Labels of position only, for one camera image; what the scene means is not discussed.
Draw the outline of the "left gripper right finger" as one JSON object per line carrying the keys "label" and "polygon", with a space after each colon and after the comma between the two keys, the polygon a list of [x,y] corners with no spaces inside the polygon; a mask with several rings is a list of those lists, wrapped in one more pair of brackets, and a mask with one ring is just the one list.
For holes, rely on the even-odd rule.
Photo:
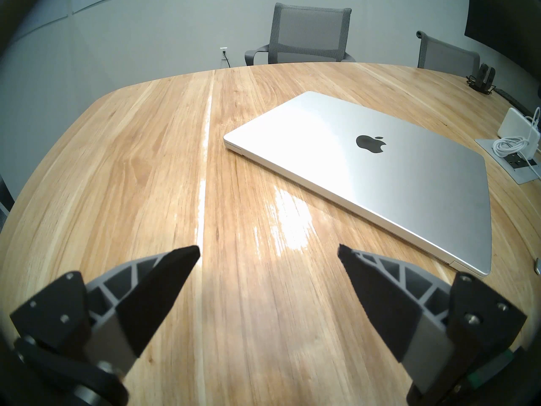
{"label": "left gripper right finger", "polygon": [[468,392],[512,360],[527,316],[481,279],[449,284],[421,267],[339,245],[370,323],[412,380],[410,392]]}

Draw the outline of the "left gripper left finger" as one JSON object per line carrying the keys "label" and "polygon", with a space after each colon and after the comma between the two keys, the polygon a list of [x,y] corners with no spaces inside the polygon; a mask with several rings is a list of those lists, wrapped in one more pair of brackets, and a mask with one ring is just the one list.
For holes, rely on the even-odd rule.
{"label": "left gripper left finger", "polygon": [[55,355],[127,374],[200,258],[196,245],[118,265],[85,283],[68,271],[10,313],[23,339]]}

